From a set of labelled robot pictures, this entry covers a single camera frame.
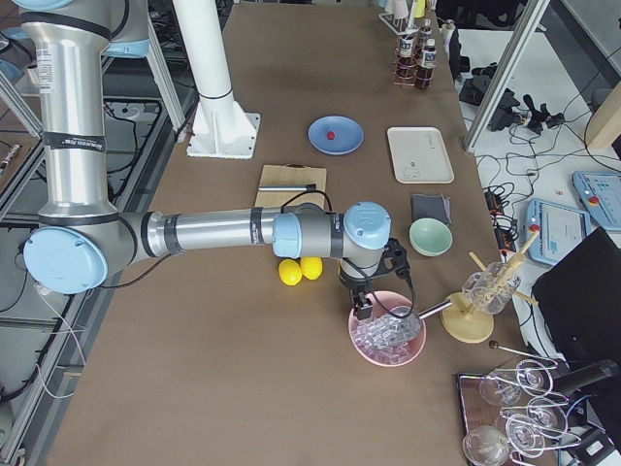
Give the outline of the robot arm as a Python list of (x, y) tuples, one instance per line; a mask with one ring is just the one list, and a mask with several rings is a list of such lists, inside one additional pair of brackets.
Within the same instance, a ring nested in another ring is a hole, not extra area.
[(372, 280), (391, 219), (374, 202), (345, 213), (303, 204), (193, 215), (121, 213), (109, 200), (101, 58), (149, 51), (144, 1), (23, 1), (20, 20), (37, 53), (48, 202), (24, 247), (30, 275), (77, 294), (150, 257), (189, 250), (269, 245), (279, 257), (340, 263), (355, 315), (370, 316)]

